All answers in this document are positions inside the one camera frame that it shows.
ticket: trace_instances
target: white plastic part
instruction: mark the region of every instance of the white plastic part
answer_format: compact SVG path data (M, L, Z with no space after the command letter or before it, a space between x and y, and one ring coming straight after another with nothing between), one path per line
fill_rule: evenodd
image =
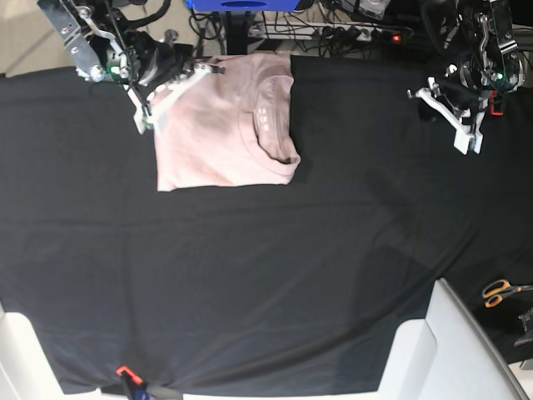
M413 400L420 396L436 356L436 339L424 319L406 321L396 330L378 390L380 399Z
M21 314L0 319L2 400L56 400L63 397L31 323Z
M378 391L380 399L528 399L446 280L436 282L423 322L409 321L399 328Z
M200 62L198 64L195 64L194 73L187 79L184 79L180 82L162 85L163 87L168 88L171 93L167 97L165 97L157 105L156 108L152 110L152 115L150 117L147 117L144 114L141 101L134 93L134 91L128 89L127 86L124 86L124 88L127 90L127 95L130 97L130 100L132 100L132 103L135 106L135 114L133 115L133 121L135 121L135 125L137 126L137 130L139 131L139 133L143 134L147 130L147 126L153 125L153 123L155 123L159 119L159 117L167 110L167 108L170 107L178 98L180 98L187 90L189 90L198 82L200 82L206 75L212 72L213 68L211 65ZM148 96L148 100L150 101L152 98L153 93L150 93L150 95Z
M452 127L456 129L456 138L454 140L454 146L463 154L467 154L471 149L471 142L474 143L474 147L471 149L475 153L479 154L481 151L481 144L483 143L483 134L480 132L481 122L485 116L484 112L480 112L477 115L477 128L475 133L469 132L469 127L462 124L462 122L451 113L448 108L431 95L431 90L427 87L420 89L415 93L415 97L420 98L426 102L428 106L438 111L442 117L444 117Z

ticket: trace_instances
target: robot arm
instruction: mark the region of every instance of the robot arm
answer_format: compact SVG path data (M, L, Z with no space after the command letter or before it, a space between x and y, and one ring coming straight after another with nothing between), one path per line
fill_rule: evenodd
M422 0L421 15L428 36L451 65L442 78L430 77L428 86L410 97L420 98L455 129L455 146L463 154L479 153L480 126L487 109L503 103L507 93L524 82L518 45L513 38L508 0ZM461 50L452 52L438 40L428 12L451 8L450 28L455 28Z
M147 0L127 0L143 5ZM202 70L219 73L215 66L192 58L192 46L176 44L177 34L167 31L158 42L138 28L161 18L170 7L164 0L153 15L130 21L112 0L38 0L37 5L62 37L77 73L87 81L123 85L137 107L136 124L142 133L151 127L150 93L165 83L184 83Z

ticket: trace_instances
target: scissors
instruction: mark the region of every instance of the scissors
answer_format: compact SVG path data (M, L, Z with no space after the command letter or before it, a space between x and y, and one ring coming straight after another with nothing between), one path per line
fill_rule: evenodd
M533 285L515 286L506 279L499 279L485 287L482 295L485 299L485 307L493 308L513 294L530 290L533 290Z

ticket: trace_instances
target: folded t-shirt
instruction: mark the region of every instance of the folded t-shirt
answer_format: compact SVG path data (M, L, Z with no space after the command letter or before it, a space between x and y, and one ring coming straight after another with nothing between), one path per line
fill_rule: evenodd
M157 190L288 184L300 162L289 136L288 57L217 57L225 69L188 89L155 121ZM154 108L168 93L159 91Z

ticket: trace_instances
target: blue object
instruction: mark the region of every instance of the blue object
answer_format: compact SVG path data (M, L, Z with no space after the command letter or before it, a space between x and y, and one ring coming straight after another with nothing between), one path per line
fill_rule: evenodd
M135 400L156 400L156 399L150 396L144 389L139 389L135 391Z
M300 0L186 0L189 8L210 11L294 11Z

